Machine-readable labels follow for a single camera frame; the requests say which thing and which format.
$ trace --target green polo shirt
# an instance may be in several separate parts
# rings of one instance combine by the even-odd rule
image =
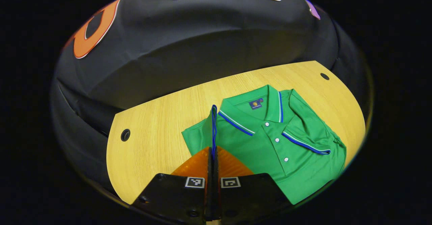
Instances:
[[[182,134],[190,154],[212,146],[212,116]],[[294,90],[271,85],[226,98],[216,119],[216,145],[253,173],[268,173],[292,204],[341,174],[346,147]]]

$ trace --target wooden table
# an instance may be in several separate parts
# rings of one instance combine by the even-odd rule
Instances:
[[[108,137],[107,167],[120,198],[132,204],[156,174],[171,174],[191,157],[182,131],[205,119],[213,104],[219,109],[222,99],[267,84],[278,91],[294,88],[304,98],[346,145],[346,167],[366,132],[358,102],[327,68],[316,61],[299,62],[195,85],[117,113]],[[120,136],[125,129],[131,134],[124,142]]]

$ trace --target black background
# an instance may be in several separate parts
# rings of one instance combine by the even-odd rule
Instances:
[[[50,127],[48,88],[60,50],[113,0],[3,0],[0,223],[119,222],[146,218],[100,195],[65,160]],[[284,224],[425,224],[430,188],[424,142],[426,0],[310,0],[365,52],[375,79],[372,130],[350,168],[330,188],[281,219]]]

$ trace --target blue label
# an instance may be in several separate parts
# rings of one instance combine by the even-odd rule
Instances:
[[[262,102],[264,102],[264,100],[262,98],[260,98],[260,99],[257,99],[255,101],[249,102],[249,105],[253,110],[255,110],[257,108],[262,107],[262,105],[261,105]]]

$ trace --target shirt collar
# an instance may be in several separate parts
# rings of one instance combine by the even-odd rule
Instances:
[[[268,96],[267,114],[264,119],[258,119],[249,115],[236,106],[245,102],[257,100],[263,96]],[[271,85],[265,85],[253,91],[240,94],[234,97],[225,98],[219,110],[219,115],[231,125],[241,130],[245,134],[253,135],[259,127],[265,122],[284,121],[284,112],[282,108],[282,96],[278,90]]]

